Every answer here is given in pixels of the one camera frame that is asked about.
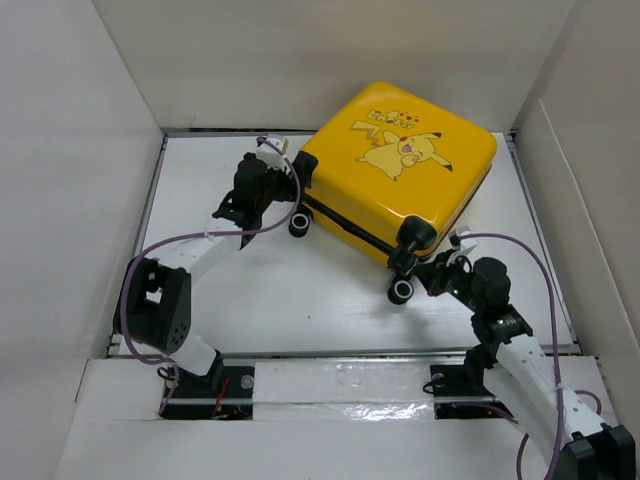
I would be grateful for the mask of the yellow hard-shell suitcase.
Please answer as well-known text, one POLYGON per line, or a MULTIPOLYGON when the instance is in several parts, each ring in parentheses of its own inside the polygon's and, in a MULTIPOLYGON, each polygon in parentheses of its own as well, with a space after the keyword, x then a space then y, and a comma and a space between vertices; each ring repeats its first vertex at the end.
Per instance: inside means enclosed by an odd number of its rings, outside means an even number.
POLYGON ((493 134, 386 82, 366 86, 298 151, 303 193, 292 236, 317 224, 393 271, 402 305, 411 278, 487 176, 493 134))

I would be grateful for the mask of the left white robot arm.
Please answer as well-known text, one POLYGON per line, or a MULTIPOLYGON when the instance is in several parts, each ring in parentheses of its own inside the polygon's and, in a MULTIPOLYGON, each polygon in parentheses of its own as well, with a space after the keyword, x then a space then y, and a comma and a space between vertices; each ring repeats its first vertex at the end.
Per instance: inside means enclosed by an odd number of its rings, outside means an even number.
POLYGON ((171 365, 173 380, 188 377, 201 396, 216 394, 222 355, 191 330, 192 288, 224 258, 268 232, 262 216, 272 203, 298 205, 301 195, 299 176, 282 150, 246 154, 232 190, 203 230, 161 240, 130 261, 114 316, 130 352, 148 365, 171 365))

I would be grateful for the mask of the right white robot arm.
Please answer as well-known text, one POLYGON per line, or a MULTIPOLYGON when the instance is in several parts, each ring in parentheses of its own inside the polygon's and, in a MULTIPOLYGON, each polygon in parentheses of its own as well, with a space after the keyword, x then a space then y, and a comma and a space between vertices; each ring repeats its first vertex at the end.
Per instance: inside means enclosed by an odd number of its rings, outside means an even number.
POLYGON ((499 260, 471 268, 452 252, 420 265, 415 274, 431 296, 449 294, 467 307, 479 343, 466 354, 462 381, 494 395, 544 456, 549 479, 633 479, 636 444, 562 383, 555 360, 510 302, 511 281, 499 260))

